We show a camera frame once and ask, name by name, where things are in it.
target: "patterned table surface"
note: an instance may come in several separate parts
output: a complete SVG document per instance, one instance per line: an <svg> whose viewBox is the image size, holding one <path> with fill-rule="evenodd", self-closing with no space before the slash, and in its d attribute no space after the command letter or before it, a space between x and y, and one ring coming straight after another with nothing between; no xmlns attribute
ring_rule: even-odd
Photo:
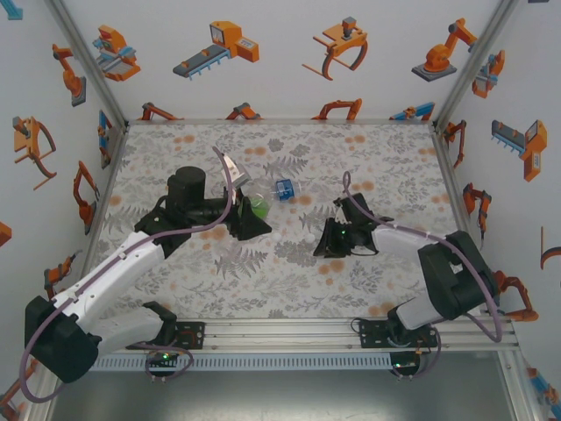
<svg viewBox="0 0 561 421"><path fill-rule="evenodd" d="M342 196L345 170L374 213L432 232L456 229L428 125L133 125L95 264L166 194L177 168L202 168L206 197L221 196L224 179L212 145L254 179L302 185L296 201L274 203L266 219L281 240L267 234L237 242L224 225L195 234L118 298L107 316L152 300L179 318L378 316L416 296L425 287L412 262L390 254L313 257L325 219L335 213L332 201Z"/></svg>

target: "orange robot illustration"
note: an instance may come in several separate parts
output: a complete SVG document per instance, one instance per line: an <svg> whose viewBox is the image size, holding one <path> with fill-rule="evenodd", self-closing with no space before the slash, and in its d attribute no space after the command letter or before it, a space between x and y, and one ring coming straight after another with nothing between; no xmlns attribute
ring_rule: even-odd
<svg viewBox="0 0 561 421"><path fill-rule="evenodd" d="M96 200L92 204L89 204L80 196L80 182L82 181L82 177L86 179L89 186L94 190L94 193L96 195ZM89 230L91 230L94 215L96 214L96 201L99 200L100 195L99 189L97 188L94 179L92 178L91 174L82 161L78 161L78 172L76 173L76 177L74 178L73 194L75 201L78 203L80 218L82 219L82 221L84 221L84 233L88 235Z"/></svg>
<svg viewBox="0 0 561 421"><path fill-rule="evenodd" d="M58 48L53 44L53 57L59 61L64 72L62 72L62 80L64 85L70 91L72 106L75 107L81 103L86 102L86 78L84 76L78 77L75 75L74 70L68 64L67 58L74 57L70 48Z"/></svg>
<svg viewBox="0 0 561 421"><path fill-rule="evenodd" d="M327 115L329 112L335 108L348 108L347 120L354 120L359 114L360 107L362 107L362 99L359 98L356 101L333 101L332 103L327 103L319 111L319 114L312 118L312 120L327 120Z"/></svg>
<svg viewBox="0 0 561 421"><path fill-rule="evenodd" d="M105 77L112 81L126 81L140 71L137 65L136 50L126 45L123 35L117 30L101 25L99 38L93 44L99 50L96 59L97 66Z"/></svg>
<svg viewBox="0 0 561 421"><path fill-rule="evenodd" d="M360 63L365 59L366 52L368 51L368 41L366 40L368 33L357 27L357 20L355 18L348 17L347 19L343 19L341 24L332 26L323 31L323 35L331 39L331 42L326 42L323 39L314 37L315 41L319 42L327 49L325 60L323 60L322 71L320 72L308 64L302 64L306 69L323 76L328 81L332 81L330 65L333 61L336 61L350 70L359 68ZM337 58L339 55L355 46L359 47L360 51L353 63L347 64Z"/></svg>
<svg viewBox="0 0 561 421"><path fill-rule="evenodd" d="M531 182L540 174L542 152L547 147L547 129L542 120L536 120L524 134L493 120L491 134L504 147L510 147L511 152L518 152L518 157L524 161L524 180Z"/></svg>
<svg viewBox="0 0 561 421"><path fill-rule="evenodd" d="M25 149L25 155L17 158L15 162L18 164L19 162L23 161L25 158L29 158L39 169L41 174L46 177L45 180L43 180L33 188L33 190L36 190L56 176L56 173L52 173L51 171L45 168L45 165L43 164L42 161L48 155L56 151L56 145L54 144L54 140L53 137L51 136L51 133L49 133L49 131L46 129L43 123L37 121L33 117L26 118L25 120L22 120L19 117L14 117L12 120L12 125L15 130L14 152L19 152L22 149ZM46 137L46 141L51 147L50 151L43 154L41 154L41 151L39 150L40 132L43 132L43 134Z"/></svg>
<svg viewBox="0 0 561 421"><path fill-rule="evenodd" d="M450 64L450 57L454 53L458 40L461 39L469 46L471 52L477 37L465 29L465 19L458 19L448 26L450 35L445 44L433 46L427 53L427 60L411 69L413 73L427 82L456 73L457 69Z"/></svg>
<svg viewBox="0 0 561 421"><path fill-rule="evenodd" d="M213 44L200 53L182 61L174 67L174 73L193 79L213 63L220 64L223 58L241 57L251 63L259 60L259 44L242 36L242 28L227 20L217 20L210 24L210 36Z"/></svg>

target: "purple cable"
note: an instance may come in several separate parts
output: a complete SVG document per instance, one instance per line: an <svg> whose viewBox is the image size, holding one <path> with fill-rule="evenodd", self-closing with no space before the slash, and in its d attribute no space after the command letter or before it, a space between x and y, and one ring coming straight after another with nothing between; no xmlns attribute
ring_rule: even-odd
<svg viewBox="0 0 561 421"><path fill-rule="evenodd" d="M440 338L440 332L435 326L431 326L431 328L434 329L435 336L437 337L437 351L435 353L435 356L432 359L432 361L429 363L429 365L421 373L417 373L416 375L410 375L409 380L418 379L419 377L423 377L424 375L427 375L434 368L434 366L437 364L438 360L440 359L440 354L442 353L442 339ZM392 372L395 375L397 375L399 380L401 380L404 377L404 375L399 373L395 369L395 367L392 367Z"/></svg>
<svg viewBox="0 0 561 421"><path fill-rule="evenodd" d="M472 274L473 278L475 279L475 282L478 283L479 287L481 288L481 292L483 293L483 296L485 297L487 308L489 309L489 312L491 313L491 316L493 317L495 336L477 318L470 315L469 313L467 314L467 316L470 318L470 320L473 321L473 323L475 323L481 329L481 331L483 331L490 338L490 340L492 340L493 342L501 342L501 340L502 340L502 328L501 328L501 321L499 320L499 312L498 312L498 309L497 309L497 305L494 303L494 300L491 297L491 294L489 293L489 290L485 286L485 283L483 282L483 279L481 279L481 276L479 276L479 274L477 273L477 270L475 269L473 264L464 256L464 254L456 246L454 246L452 243L450 243L446 239L441 239L441 238L437 237L436 235L430 234L428 232L423 232L423 231L420 231L420 230L416 230L415 228L409 228L407 226L388 223L386 221L383 221L382 219L379 219L379 218L375 217L372 213L370 213L369 211L364 209L362 206L360 206L360 204L354 199L354 197L352 197L352 194L349 191L349 186L350 185L351 185L351 173L349 173L349 171L345 171L343 173L343 189L344 189L345 194L347 195L347 197L349 198L351 203L359 210L360 213L362 213L364 216L370 218L376 224L385 225L385 226L393 228L397 231L408 232L408 233L414 234L418 237L424 237L424 238L432 239L433 241L437 241L438 243L442 244L443 246L448 247L450 250L452 250L452 252L454 254L456 254L459 257L459 259L462 261L462 263L464 263L465 267Z"/></svg>
<svg viewBox="0 0 561 421"><path fill-rule="evenodd" d="M150 241L154 241L155 239L161 239L162 237L171 237L172 235L185 235L185 234L193 234L193 233L196 233L196 232L208 231L208 230L214 228L215 226L221 224L226 219L226 217L228 216L228 213L230 212L230 209L231 209L231 202L232 202L232 198L234 196L234 191L233 191L234 188L233 188L232 183L231 183L231 175L230 175L230 170L228 169L228 164L226 164L226 161L224 160L224 157L223 157L222 153L215 146L212 147L212 150L218 155L218 159L220 160L220 163L222 164L222 167L224 169L224 174L226 176L226 188L228 190L228 203L226 204L226 207L224 209L224 212L222 212L222 215L220 215L220 217L216 221L211 222L210 224L207 224L207 225L197 226L197 227L193 227L193 228L186 228L186 229L183 229L183 230L172 230L172 231L159 232L158 234L154 234L154 235L151 235L150 237L146 237L145 239L142 239L142 240L134 243L132 246L130 246L129 248L124 250L123 253L125 255L128 255L129 253L133 252L134 250L136 250L140 246L144 245L145 243L148 243ZM115 259L113 259L109 263L107 263L107 265L105 265L103 268L99 269L99 271L95 275L93 275L78 290L76 290L75 296L78 297L78 296L82 295L84 293L84 291L91 286L92 283L97 281L107 271L109 271L109 269L113 268L113 266L115 266L121 260L122 260L121 256L117 256L117 257L115 257ZM53 313L51 313L48 318L45 319L45 321L39 326L37 331L35 331L35 333L32 335L31 339L29 339L29 342L27 343L27 346L25 347L24 354L21 357L21 361L19 363L19 382L20 382L21 392L23 393L23 395L29 401L31 401L33 403L48 402L51 399L55 398L64 388L64 383L63 383L51 395L45 396L45 397L37 397L29 390L29 387L27 386L27 380L25 379L25 369L27 368L27 360L29 360L29 357L31 355L31 350L33 349L33 347L37 343L37 340L39 339L39 336L41 336L41 334L51 324L51 322L58 315L60 315L72 302L73 302L73 298L69 298L67 301L62 303L58 309L53 311Z"/></svg>
<svg viewBox="0 0 561 421"><path fill-rule="evenodd" d="M153 349L155 351L167 351L170 353L186 353L187 356L189 357L189 363L182 368L181 370L177 370L175 373L173 373L172 375L167 375L165 377L162 377L162 382L167 382L168 380L172 380L176 377L179 377L180 375L183 375L195 362L195 358L193 357L193 354L187 350L187 349L183 349L183 348L178 348L176 346L157 346L157 345L148 345L148 344L143 344L143 343L139 343L139 344L134 344L134 346L137 346L139 348L144 348L144 349ZM153 374L150 373L150 363L152 361L154 361L154 358L146 358L146 363L144 365L144 370L145 373L153 378Z"/></svg>

